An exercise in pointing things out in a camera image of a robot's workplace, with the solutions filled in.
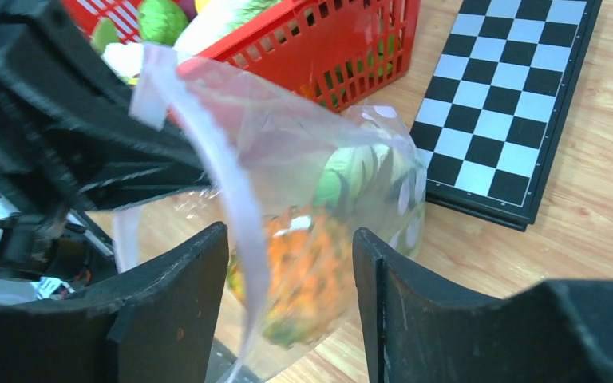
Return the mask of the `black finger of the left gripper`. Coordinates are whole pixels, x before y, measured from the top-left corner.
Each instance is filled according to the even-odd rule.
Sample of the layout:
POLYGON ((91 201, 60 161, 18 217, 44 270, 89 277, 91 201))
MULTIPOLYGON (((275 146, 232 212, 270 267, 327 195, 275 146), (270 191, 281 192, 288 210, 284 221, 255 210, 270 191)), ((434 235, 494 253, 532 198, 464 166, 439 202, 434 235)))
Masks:
POLYGON ((0 192, 19 211, 111 211, 210 185, 183 133, 131 92, 59 1, 0 1, 0 192))

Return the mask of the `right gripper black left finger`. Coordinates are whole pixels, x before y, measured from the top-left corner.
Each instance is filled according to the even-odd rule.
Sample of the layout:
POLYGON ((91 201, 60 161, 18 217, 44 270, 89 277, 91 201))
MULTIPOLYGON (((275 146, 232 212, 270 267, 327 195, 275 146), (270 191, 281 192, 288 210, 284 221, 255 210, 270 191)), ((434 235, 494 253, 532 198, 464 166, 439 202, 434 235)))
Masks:
POLYGON ((0 306, 0 382, 202 382, 227 227, 63 300, 0 306))

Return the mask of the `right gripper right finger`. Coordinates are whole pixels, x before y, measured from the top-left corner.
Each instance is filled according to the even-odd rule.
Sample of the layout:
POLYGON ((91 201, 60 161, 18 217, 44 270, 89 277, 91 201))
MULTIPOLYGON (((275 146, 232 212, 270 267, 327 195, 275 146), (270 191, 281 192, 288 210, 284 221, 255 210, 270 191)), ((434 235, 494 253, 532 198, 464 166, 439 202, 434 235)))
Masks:
POLYGON ((613 280, 470 290, 362 228, 353 240, 372 382, 613 382, 613 280))

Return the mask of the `clear zip top bag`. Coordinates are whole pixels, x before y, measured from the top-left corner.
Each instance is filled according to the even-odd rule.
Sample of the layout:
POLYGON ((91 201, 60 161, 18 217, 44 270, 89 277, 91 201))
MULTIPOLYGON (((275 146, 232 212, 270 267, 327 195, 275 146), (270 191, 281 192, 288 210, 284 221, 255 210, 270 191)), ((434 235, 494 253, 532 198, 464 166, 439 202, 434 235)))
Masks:
POLYGON ((366 228, 415 259, 426 169, 397 110, 343 114, 257 75, 153 43, 132 44, 131 114, 172 118, 212 184, 174 195, 183 218, 229 228, 209 382, 264 382, 330 336, 355 306, 353 237, 366 228))

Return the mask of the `red plastic basket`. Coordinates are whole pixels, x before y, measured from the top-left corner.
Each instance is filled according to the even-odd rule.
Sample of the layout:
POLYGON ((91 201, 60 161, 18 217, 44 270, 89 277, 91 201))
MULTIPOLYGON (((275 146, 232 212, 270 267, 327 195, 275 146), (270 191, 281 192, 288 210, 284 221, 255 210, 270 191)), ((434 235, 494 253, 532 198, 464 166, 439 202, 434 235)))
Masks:
MULTIPOLYGON (((143 1, 68 1, 77 26, 110 43, 141 43, 143 1)), ((203 59, 226 62, 334 111, 402 76, 411 61, 417 1, 279 1, 195 56, 181 53, 182 77, 203 59)))

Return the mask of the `orange toy pineapple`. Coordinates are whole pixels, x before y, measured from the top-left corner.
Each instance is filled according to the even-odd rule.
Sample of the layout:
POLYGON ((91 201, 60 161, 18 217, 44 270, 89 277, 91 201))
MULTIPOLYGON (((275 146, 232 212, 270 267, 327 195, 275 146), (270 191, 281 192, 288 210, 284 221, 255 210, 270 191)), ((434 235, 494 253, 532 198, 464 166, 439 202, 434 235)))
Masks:
POLYGON ((314 204, 268 218, 264 230, 271 281, 263 336, 286 349, 313 345, 352 303, 352 236, 314 204))

